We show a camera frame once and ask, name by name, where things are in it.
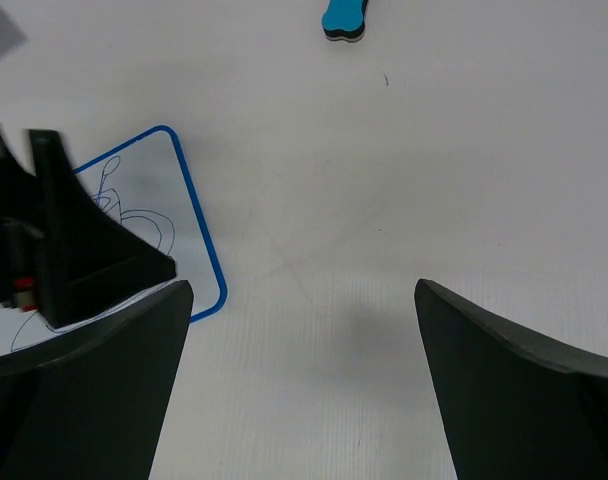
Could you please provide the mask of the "blue foam whiteboard eraser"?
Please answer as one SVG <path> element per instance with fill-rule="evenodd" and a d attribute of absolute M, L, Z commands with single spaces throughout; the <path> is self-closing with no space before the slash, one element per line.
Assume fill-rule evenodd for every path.
<path fill-rule="evenodd" d="M 329 0 L 321 18 L 326 38 L 331 41 L 359 41 L 366 28 L 368 4 L 368 0 Z"/>

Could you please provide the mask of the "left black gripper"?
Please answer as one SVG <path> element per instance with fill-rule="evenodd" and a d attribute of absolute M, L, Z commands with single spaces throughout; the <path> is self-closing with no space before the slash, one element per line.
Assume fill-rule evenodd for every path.
<path fill-rule="evenodd" d="M 60 329 L 176 277 L 173 259 L 93 202 L 59 132 L 28 140 L 36 177 L 0 129 L 0 306 L 38 310 Z"/>

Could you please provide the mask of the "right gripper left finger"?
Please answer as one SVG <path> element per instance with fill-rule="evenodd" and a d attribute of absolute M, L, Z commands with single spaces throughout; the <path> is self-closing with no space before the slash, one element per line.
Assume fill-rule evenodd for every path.
<path fill-rule="evenodd" d="M 0 479 L 146 479 L 193 304 L 185 281 L 0 357 Z"/>

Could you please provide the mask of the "blue-framed small whiteboard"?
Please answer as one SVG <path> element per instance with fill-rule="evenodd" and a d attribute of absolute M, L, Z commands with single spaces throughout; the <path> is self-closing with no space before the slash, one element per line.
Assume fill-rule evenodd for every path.
<path fill-rule="evenodd" d="M 75 168 L 94 202 L 122 226 L 172 257 L 177 280 L 194 294 L 190 321 L 218 312 L 228 289 L 179 136 L 158 125 Z M 55 329 L 37 312 L 0 306 L 0 356 L 43 343 L 117 312 L 161 289 L 156 285 L 109 310 Z"/>

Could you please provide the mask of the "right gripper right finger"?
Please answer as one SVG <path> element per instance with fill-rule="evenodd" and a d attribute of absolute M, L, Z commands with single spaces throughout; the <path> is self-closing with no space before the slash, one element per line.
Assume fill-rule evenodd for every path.
<path fill-rule="evenodd" d="M 420 334 L 460 479 L 608 479 L 608 358 L 421 279 Z"/>

